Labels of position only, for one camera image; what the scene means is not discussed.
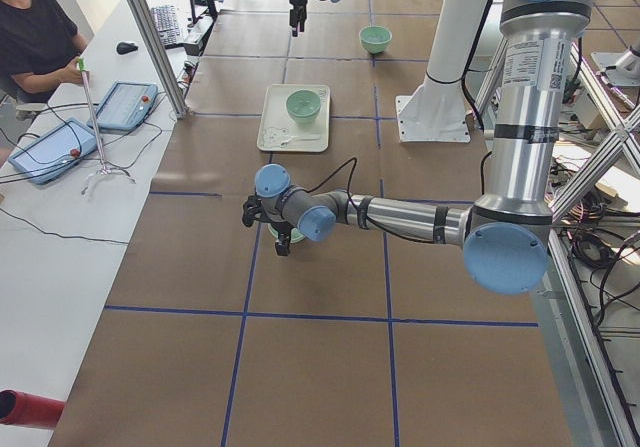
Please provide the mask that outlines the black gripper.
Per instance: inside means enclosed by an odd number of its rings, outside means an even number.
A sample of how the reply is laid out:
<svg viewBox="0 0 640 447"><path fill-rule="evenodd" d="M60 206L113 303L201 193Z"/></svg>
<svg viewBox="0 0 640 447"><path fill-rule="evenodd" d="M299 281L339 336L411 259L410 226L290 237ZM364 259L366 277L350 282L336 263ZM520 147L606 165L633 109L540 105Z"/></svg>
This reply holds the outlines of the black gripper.
<svg viewBox="0 0 640 447"><path fill-rule="evenodd" d="M281 233L289 233L289 234L290 234L290 233L291 233L291 229L292 229L293 227L295 227L295 226L293 226L292 224L290 224L290 223L288 223L288 222L286 222L286 221L283 221L283 222L273 222L273 221L270 221L270 222L269 222L269 224L272 224L272 225L275 227L275 229L279 232L279 235L280 235Z"/></svg>
<svg viewBox="0 0 640 447"><path fill-rule="evenodd" d="M289 0L292 6L290 10L290 26L293 35L297 35L298 31L305 31L306 22L306 0Z"/></svg>

